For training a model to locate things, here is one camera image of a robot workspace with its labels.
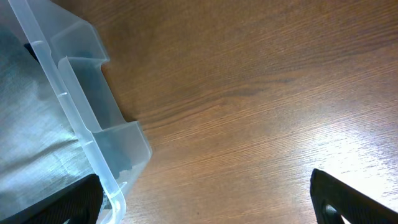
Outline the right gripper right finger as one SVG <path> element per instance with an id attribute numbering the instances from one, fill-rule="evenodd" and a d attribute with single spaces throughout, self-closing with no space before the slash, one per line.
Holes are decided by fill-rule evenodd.
<path id="1" fill-rule="evenodd" d="M 318 223 L 397 223 L 397 212 L 322 170 L 312 171 L 310 196 Z"/>

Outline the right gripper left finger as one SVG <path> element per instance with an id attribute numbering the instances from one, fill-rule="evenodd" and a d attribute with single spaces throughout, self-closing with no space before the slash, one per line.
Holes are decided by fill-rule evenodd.
<path id="1" fill-rule="evenodd" d="M 1 223 L 95 224 L 102 203 L 103 187 L 100 178 L 90 174 Z"/>

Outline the light blue jeans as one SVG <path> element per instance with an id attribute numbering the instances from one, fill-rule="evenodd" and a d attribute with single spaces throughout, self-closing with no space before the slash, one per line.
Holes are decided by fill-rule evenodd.
<path id="1" fill-rule="evenodd" d="M 1 219 L 92 172 L 39 62 L 1 27 Z"/>

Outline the dark teal garment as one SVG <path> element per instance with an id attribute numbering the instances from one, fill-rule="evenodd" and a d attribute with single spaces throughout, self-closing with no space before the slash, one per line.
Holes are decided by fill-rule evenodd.
<path id="1" fill-rule="evenodd" d="M 116 101 L 106 83 L 101 71 L 101 63 L 89 57 L 66 58 L 61 60 L 58 69 L 66 75 L 72 72 L 73 78 L 67 78 L 67 87 L 72 88 L 73 93 L 83 91 L 84 100 L 88 102 L 83 105 L 83 119 L 86 127 L 99 139 L 101 153 L 103 154 L 108 167 L 115 179 L 118 179 L 120 172 L 131 170 L 131 161 L 121 150 L 121 144 L 107 134 L 111 128 L 126 124 Z"/>

